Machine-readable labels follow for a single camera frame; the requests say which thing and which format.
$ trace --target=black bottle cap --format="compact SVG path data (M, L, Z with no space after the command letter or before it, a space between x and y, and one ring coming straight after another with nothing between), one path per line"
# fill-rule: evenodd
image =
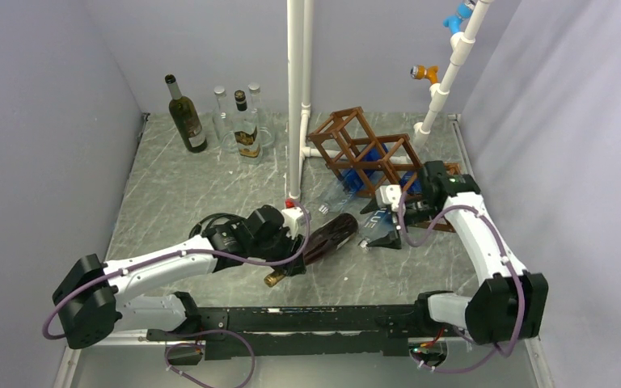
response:
M237 110L244 112L247 110L246 93L244 91L236 91L234 93L234 101L237 102Z

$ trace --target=black and gold label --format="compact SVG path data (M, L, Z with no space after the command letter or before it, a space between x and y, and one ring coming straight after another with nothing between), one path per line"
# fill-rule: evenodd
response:
M253 130L253 133L249 134L244 131L238 131L234 133L234 138L237 143L239 143L243 147L239 147L239 153L242 156L246 156L247 158L258 158L260 154L260 145L258 145L254 150L249 148L253 146L256 142L256 138L258 137L258 128L256 127Z

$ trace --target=blue faucet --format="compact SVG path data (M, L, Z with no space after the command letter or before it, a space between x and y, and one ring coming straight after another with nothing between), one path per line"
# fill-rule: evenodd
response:
M473 0L464 0L458 5L455 14L444 19L444 27L448 27L451 30L451 35L460 32L461 23L472 16L472 10L474 9L475 2Z

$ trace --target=white wall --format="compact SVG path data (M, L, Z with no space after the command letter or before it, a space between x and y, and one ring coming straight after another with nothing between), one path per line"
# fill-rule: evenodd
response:
M40 326L105 252L140 121L81 2L0 1L0 387L53 384L64 343Z
M174 73L199 110L215 106L213 87L261 84L266 100L287 109L284 0L86 0L144 112L167 112L163 81ZM429 83L410 79L415 64L449 63L450 33L442 26L459 0L317 0L314 110L361 105L367 111L424 112ZM460 112L519 0L495 2L447 112Z
M496 223L548 279L557 386L621 386L621 2L523 1L463 119Z

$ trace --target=gray marble table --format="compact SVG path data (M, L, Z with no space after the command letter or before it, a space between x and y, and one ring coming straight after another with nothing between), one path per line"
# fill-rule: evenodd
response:
M410 133L421 115L371 113L366 119L376 134ZM315 113L309 131L327 118ZM112 236L108 259L125 259L184 241L203 217L216 212L246 217L257 207L281 207L285 199L288 135L286 116L274 115L279 129L264 161L251 166L235 154L223 152L214 136L209 114L201 115L209 148L190 154L168 115L151 115L139 145L125 198ZM435 122L428 139L430 158L459 162L454 133L443 118ZM352 136L359 130L355 120ZM321 158L308 158L303 167L302 203L311 211L311 225L320 226L331 214L318 211L319 201L336 179ZM359 223L358 211L367 200L355 200L347 210ZM435 232L420 248L400 251L374 248L364 251L355 238L326 259L311 265L308 273L284 279L276 287L264 282L269 268L243 265L208 276L194 276L156 289L148 295L189 291L199 306L314 306L413 303L418 293L448 289L471 296L475 272L458 236Z

